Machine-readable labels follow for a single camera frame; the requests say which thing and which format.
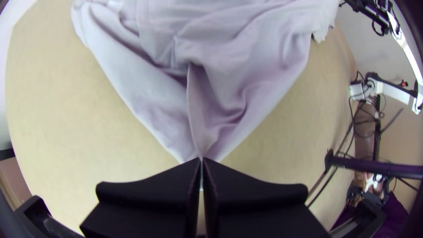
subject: black cable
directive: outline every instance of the black cable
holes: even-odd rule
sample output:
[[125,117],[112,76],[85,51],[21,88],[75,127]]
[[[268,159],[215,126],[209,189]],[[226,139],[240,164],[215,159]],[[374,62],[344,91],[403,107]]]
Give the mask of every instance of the black cable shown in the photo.
[[382,110],[380,110],[381,112],[383,112],[386,108],[386,96],[384,94],[382,94],[383,98],[385,99],[385,104],[383,105]]
[[394,192],[395,191],[395,188],[397,187],[397,177],[395,177],[395,185],[393,186],[393,189],[392,189],[392,192]]
[[384,36],[383,32],[378,32],[378,31],[376,31],[375,21],[372,21],[372,22],[371,22],[371,27],[373,28],[373,31],[376,33],[376,35],[378,35],[378,36],[380,36],[380,37]]
[[[352,106],[351,106],[351,97],[349,98],[349,100],[348,100],[348,104],[349,104],[349,109],[350,109],[350,112],[351,112],[351,123],[350,123],[350,126],[349,126],[349,128],[348,128],[348,130],[347,130],[347,132],[346,132],[346,134],[345,134],[345,136],[344,136],[344,139],[342,140],[342,143],[341,143],[341,145],[339,146],[339,148],[338,148],[338,151],[336,152],[336,154],[335,155],[338,155],[338,154],[344,154],[344,158],[345,158],[345,155],[347,155],[348,154],[348,152],[349,152],[349,150],[351,149],[351,146],[353,145],[353,141],[354,141],[354,119],[355,119],[355,117],[357,116],[357,112],[358,112],[358,110],[356,111],[356,113],[353,115],[353,108],[352,108]],[[345,142],[345,139],[347,138],[347,136],[349,135],[349,133],[351,132],[351,130],[353,130],[353,134],[352,134],[352,136],[351,136],[351,141],[350,141],[350,143],[349,143],[349,145],[348,145],[348,148],[347,148],[347,151],[344,153],[344,152],[341,152],[341,148],[342,148],[342,146],[343,146],[343,144],[344,144],[344,142]],[[307,205],[307,208],[310,208],[311,207],[311,205],[313,205],[313,203],[317,200],[317,198],[320,196],[320,194],[323,192],[323,190],[326,188],[326,186],[329,184],[329,182],[332,180],[332,178],[333,178],[333,176],[335,175],[335,173],[336,173],[336,171],[338,170],[338,167],[335,167],[335,169],[332,171],[332,173],[330,174],[330,176],[329,176],[329,178],[326,180],[326,182],[323,184],[323,186],[322,186],[322,188],[319,190],[319,192],[317,193],[317,195],[313,198],[313,200]]]
[[407,181],[403,180],[402,178],[398,178],[401,182],[405,183],[408,187],[410,187],[412,190],[418,192],[419,190],[415,188],[413,185],[409,184]]
[[400,33],[400,22],[398,21],[397,15],[395,14],[395,11],[393,10],[393,6],[392,6],[392,13],[393,13],[393,17],[395,18],[395,21],[397,22],[397,28],[395,29],[395,33],[397,33],[397,35]]
[[357,70],[356,79],[354,79],[354,81],[353,81],[353,82],[357,82],[357,81],[358,81],[358,75],[360,75],[360,76],[361,76],[361,78],[362,78],[362,80],[364,81],[364,77],[363,77],[363,75],[361,74],[361,72],[360,72],[360,71],[358,71],[358,70]]
[[327,181],[325,182],[325,184],[323,184],[323,187],[319,190],[319,192],[317,193],[317,195],[313,198],[313,200],[307,205],[307,208],[310,208],[313,203],[316,201],[316,199],[320,196],[320,194],[323,192],[323,190],[326,188],[326,186],[329,184],[330,180],[333,178],[333,176],[336,173],[336,170],[338,170],[338,167],[335,167],[335,169],[332,171],[332,173],[330,174],[329,178],[327,179]]
[[388,123],[388,125],[385,127],[385,128],[383,128],[381,131],[380,131],[380,134],[382,134],[383,132],[385,132],[391,125],[392,125],[392,123],[393,122],[395,122],[395,120],[397,119],[397,117],[402,113],[402,111],[404,110],[404,108],[401,108],[396,114],[395,114],[395,116],[393,116],[393,118],[389,121],[389,123]]

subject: black plastic part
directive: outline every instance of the black plastic part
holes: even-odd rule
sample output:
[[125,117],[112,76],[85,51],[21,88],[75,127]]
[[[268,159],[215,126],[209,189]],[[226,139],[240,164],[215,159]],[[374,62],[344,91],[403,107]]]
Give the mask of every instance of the black plastic part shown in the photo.
[[194,238],[201,161],[137,182],[97,185],[99,204],[81,225],[87,238]]
[[15,157],[15,151],[13,149],[0,150],[0,161],[7,160]]
[[0,238],[29,238],[30,234],[19,221],[0,190]]
[[203,176],[208,238],[330,237],[305,207],[304,185],[263,182],[209,159]]
[[353,217],[329,233],[332,238],[370,238],[385,219],[386,215],[380,210],[380,207],[363,199],[354,210]]
[[32,237],[82,238],[80,234],[54,220],[39,196],[30,198],[15,211],[15,214]]
[[375,5],[374,0],[345,0],[355,12],[361,12],[381,27],[382,34],[389,33],[389,18],[386,11]]
[[[380,112],[380,95],[376,96],[376,111]],[[376,120],[375,123],[375,134],[374,134],[374,144],[373,144],[373,161],[379,160],[379,151],[380,151],[380,139],[381,139],[381,122],[380,118]]]

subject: wire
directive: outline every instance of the wire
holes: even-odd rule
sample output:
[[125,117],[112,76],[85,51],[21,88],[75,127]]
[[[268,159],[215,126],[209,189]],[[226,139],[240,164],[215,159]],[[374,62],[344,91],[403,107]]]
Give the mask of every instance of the wire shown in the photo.
[[395,191],[395,188],[397,187],[397,177],[395,177],[395,185],[393,186],[393,189],[392,189],[392,192],[394,192]]
[[405,183],[408,187],[410,187],[412,190],[418,192],[419,190],[414,187],[413,185],[409,184],[407,181],[403,180],[402,178],[398,178],[401,182]]
[[393,6],[392,6],[392,13],[393,13],[393,17],[395,18],[395,21],[397,22],[397,25],[398,25],[397,28],[395,29],[395,33],[399,34],[401,25],[400,25],[400,22],[398,21],[397,15],[395,14],[395,11],[393,10]]
[[[353,108],[352,108],[352,106],[351,106],[351,97],[349,98],[349,100],[348,100],[348,104],[349,104],[349,110],[350,110],[350,113],[351,113],[351,123],[350,123],[350,125],[349,125],[349,128],[348,128],[348,130],[347,130],[347,132],[346,132],[346,134],[345,134],[345,136],[344,136],[344,139],[342,140],[342,143],[341,143],[341,145],[339,146],[339,148],[338,148],[338,151],[336,152],[336,155],[338,155],[338,154],[344,154],[344,158],[345,158],[345,156],[348,154],[348,152],[349,152],[349,150],[351,149],[351,146],[353,145],[353,142],[354,142],[354,133],[352,134],[352,136],[351,136],[351,141],[350,141],[350,143],[349,143],[349,145],[348,145],[348,148],[347,148],[347,150],[346,150],[346,152],[341,152],[341,149],[342,149],[342,146],[344,145],[344,143],[345,143],[345,140],[347,139],[347,136],[349,135],[349,133],[351,132],[351,130],[353,130],[353,128],[354,128],[354,119],[355,119],[355,117],[357,116],[357,112],[358,112],[358,110],[356,111],[356,113],[353,115]],[[330,174],[330,176],[329,176],[329,178],[326,180],[326,182],[323,184],[323,186],[322,186],[322,188],[319,190],[319,192],[316,194],[316,196],[313,198],[313,200],[307,205],[307,208],[310,208],[311,207],[311,205],[313,205],[313,203],[317,200],[317,198],[320,196],[320,194],[323,192],[323,190],[326,188],[326,186],[329,184],[329,182],[332,180],[332,178],[333,178],[333,176],[335,175],[335,173],[336,173],[336,171],[338,170],[338,167],[335,167],[335,169],[332,171],[332,173]],[[318,185],[318,183],[316,183],[314,186],[313,186],[313,191],[316,189],[316,187],[317,187],[317,185]]]
[[397,119],[397,117],[402,113],[402,111],[404,110],[404,108],[401,108],[396,114],[395,114],[395,116],[393,116],[393,118],[389,121],[389,123],[388,123],[388,125],[385,127],[385,128],[383,128],[381,131],[380,131],[380,134],[382,134],[383,132],[385,132],[394,122],[395,122],[395,120]]
[[317,193],[317,195],[313,198],[313,200],[307,205],[307,208],[310,208],[313,203],[316,201],[316,199],[320,196],[320,194],[323,192],[323,190],[326,188],[326,186],[329,184],[330,180],[333,178],[333,176],[335,175],[336,171],[338,170],[338,167],[335,167],[335,169],[332,171],[332,173],[330,174],[329,178],[327,179],[327,181],[325,182],[325,184],[323,184],[323,187],[319,190],[319,192]]
[[383,98],[385,99],[385,104],[383,105],[382,110],[380,110],[381,112],[383,112],[386,108],[386,96],[384,94],[382,94]]
[[344,1],[343,3],[339,4],[338,7],[342,7],[343,5],[345,5],[347,2]]
[[371,22],[371,27],[373,28],[373,31],[380,37],[384,36],[383,32],[378,32],[376,31],[376,27],[375,27],[375,21]]

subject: wall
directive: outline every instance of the wall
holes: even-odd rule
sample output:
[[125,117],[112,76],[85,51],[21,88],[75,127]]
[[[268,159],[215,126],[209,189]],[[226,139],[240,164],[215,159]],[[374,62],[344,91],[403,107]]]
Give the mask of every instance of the wall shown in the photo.
[[36,0],[10,0],[0,14],[0,150],[11,148],[5,108],[5,71],[10,36],[15,23]]
[[[406,21],[396,6],[394,10],[422,70],[422,61]],[[414,84],[415,76],[407,57],[392,36],[376,35],[371,27],[371,20],[361,13],[355,13],[348,5],[339,9],[337,20],[338,27],[343,31],[351,47],[358,69],[363,74],[374,71],[382,78],[395,83],[404,79],[410,85]],[[391,98],[387,98],[386,103],[384,111],[386,118],[382,121],[382,126],[386,125],[400,108],[404,108],[404,111],[383,134],[380,156],[395,163],[422,165],[423,115],[415,115],[409,106]],[[418,186],[419,181],[411,181],[411,183]],[[416,193],[398,181],[395,194],[410,210]]]

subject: metal rod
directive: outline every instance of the metal rod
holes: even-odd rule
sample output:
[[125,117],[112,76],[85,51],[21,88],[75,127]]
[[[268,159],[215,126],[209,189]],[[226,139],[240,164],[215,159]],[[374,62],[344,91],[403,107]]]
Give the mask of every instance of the metal rod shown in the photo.
[[330,166],[337,166],[346,169],[369,172],[391,177],[399,177],[406,179],[423,179],[423,166],[392,164],[377,161],[346,159],[332,156],[326,157]]

